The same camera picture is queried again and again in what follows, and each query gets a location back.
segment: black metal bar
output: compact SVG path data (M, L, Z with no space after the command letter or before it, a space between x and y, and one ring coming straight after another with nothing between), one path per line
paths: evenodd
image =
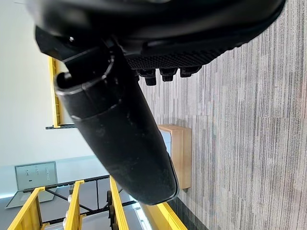
M110 175L92 177L92 178L84 179L84 182L103 180L103 179L106 179L106 178L109 178L109 177L110 177ZM57 187L62 187L62 186L68 186L68 185L75 184L75 182L76 182L76 181L69 181L69 182L60 183L60 184L46 185L46 186L45 186L45 189L57 188ZM33 192L34 189L35 189L35 188L27 188L27 189L24 189L24 190L23 190L23 193Z
M110 175L87 178L87 179L84 179L84 182L99 181L99 180L103 180L103 179L106 179L106 178L110 178Z
M97 196L97 209L99 209L98 181L96 181L96 196Z
M76 128L75 124L66 124L66 125L60 125L59 128L54 128L54 126L47 126L45 129L62 129L62 128Z
M123 205L123 207L125 207L125 206L128 206L128 205L133 205L135 203L136 203L136 201L131 200L131 201L122 203L122 205ZM100 213L100 212L105 212L105 211L108 211L108 210L109 210L109 207L104 207L104 208L100 208L98 210L94 210L94 211L90 211L90 212L83 212L81 215L86 214L87 216L90 216L90 215L97 214L97 213ZM62 217L62 218L59 218L59 219L53 219L53 220L45 221L45 222L43 222L43 224L45 224L45 223L49 223L50 225L51 224L58 224L58 223L63 222L64 218L65 217Z
M64 197L64 196L62 196L62 195L60 195L60 194L58 194L58 193L56 193L56 192L53 192L53 191L51 191L51 190L49 190L49 189L45 189L45 191L46 191L46 192L49 192L49 193L51 193L51 194L53 194L53 195L55 195L55 196L57 196L57 197L59 197L59 198L62 198L62 199L64 199L64 200L68 200L67 197ZM90 211L90 212L93 212L93 211L94 211L94 210L92 210L92 209L90 209L90 208L88 208L88 207L86 207L86 206L84 206L84 205L79 204L79 206L80 206L81 208L84 208L84 209Z

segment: white wall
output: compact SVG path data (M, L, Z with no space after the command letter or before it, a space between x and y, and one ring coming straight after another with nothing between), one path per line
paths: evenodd
M25 5L0 1L0 166L93 155L77 129L52 125L47 56Z

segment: yellow railing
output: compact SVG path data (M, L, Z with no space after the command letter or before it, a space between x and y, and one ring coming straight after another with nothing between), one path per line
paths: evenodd
M68 209L65 230L80 230L82 228L83 215L80 216L79 190L80 185L83 183L84 180L75 182L71 197L71 203Z
M141 205L153 230L188 230L168 203Z
M52 119L53 119L53 127L60 128L61 127L61 104L59 102L59 98L56 96L54 92L53 81L58 73L58 64L57 60L49 57L49 73L50 73L50 89L51 89L51 100L52 100Z
M115 218L116 218L116 223L118 225L118 229L129 230L124 209L121 204L118 189L116 186L116 182L112 176L110 176L110 187L112 192L112 205L114 206Z
M8 230L44 230L48 224L42 223L38 193L45 187L36 188L20 209Z

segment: yellow staircase railing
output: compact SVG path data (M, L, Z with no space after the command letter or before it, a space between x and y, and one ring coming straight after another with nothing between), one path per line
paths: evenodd
M36 188L27 199L24 206L9 226L8 230L44 230L48 224L42 223L40 215L38 193L45 187Z
M129 230L123 206L119 197L117 185L112 176L110 176L110 187L112 192L112 205L115 210L115 219L119 230Z
M166 202L153 206L141 204L141 207L153 230L188 230Z
M71 195L70 205L66 219L63 218L63 226L65 230L81 230L82 220L86 215L92 215L106 211L105 208L91 210L83 215L80 214L79 192L80 186L87 181L92 181L91 178L74 182L74 189ZM126 216L123 209L123 204L119 197L116 181L110 176L110 188L112 199L108 199L108 206L111 218L111 225L118 230L129 230ZM30 197L27 199L24 206L9 226L8 230L44 230L49 223L54 223L54 220L43 223L40 213L38 194L41 191L49 191L48 186L39 187L32 190ZM187 230L175 212L167 203L162 203L154 206L141 204L153 230Z
M82 218L85 215L80 215L79 190L80 190L80 185L83 183L84 183L84 180L76 181L74 185L72 197L71 197L71 203L68 209L65 230L82 229Z

